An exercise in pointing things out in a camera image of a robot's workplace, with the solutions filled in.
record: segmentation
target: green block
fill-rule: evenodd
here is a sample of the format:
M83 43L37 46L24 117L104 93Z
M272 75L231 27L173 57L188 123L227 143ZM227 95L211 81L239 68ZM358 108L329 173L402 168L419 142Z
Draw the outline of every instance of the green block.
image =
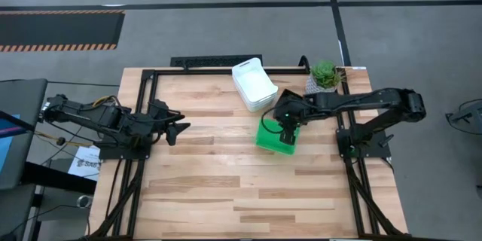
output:
M281 131L282 129L275 120L264 120L264 125L266 125L266 127L272 131ZM260 120L258 125L258 133L256 134L256 145L270 151L278 151L282 154L293 155L294 150L296 149L299 133L300 128L298 127L294 131L294 136L296 136L294 145L288 145L279 140L279 134L270 133L264 129Z

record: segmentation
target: black mat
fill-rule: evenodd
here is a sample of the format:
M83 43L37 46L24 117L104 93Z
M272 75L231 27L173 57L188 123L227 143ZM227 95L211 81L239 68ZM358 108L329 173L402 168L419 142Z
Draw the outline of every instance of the black mat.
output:
M112 50L124 11L0 12L0 52Z
M263 65L263 55L180 56L171 58L171 67L232 67L253 57Z

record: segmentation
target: hazard stripe mat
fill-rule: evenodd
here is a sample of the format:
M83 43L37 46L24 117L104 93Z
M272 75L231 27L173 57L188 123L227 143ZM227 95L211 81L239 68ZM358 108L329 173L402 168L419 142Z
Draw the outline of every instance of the hazard stripe mat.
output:
M2 11L0 52L113 50L125 11Z

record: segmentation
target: white container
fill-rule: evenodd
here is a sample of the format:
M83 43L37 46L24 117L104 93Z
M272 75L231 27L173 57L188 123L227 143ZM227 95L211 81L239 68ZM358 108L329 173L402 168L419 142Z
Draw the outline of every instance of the white container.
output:
M251 112L269 105L276 98L278 87L271 82L258 58L252 58L234 66L233 80L246 107Z

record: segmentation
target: succulent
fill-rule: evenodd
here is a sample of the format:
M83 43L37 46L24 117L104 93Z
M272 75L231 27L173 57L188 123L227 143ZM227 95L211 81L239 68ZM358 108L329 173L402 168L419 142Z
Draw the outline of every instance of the succulent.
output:
M327 61L321 61L318 65L312 67L311 75L316 84L323 88L335 87L341 81L334 64Z

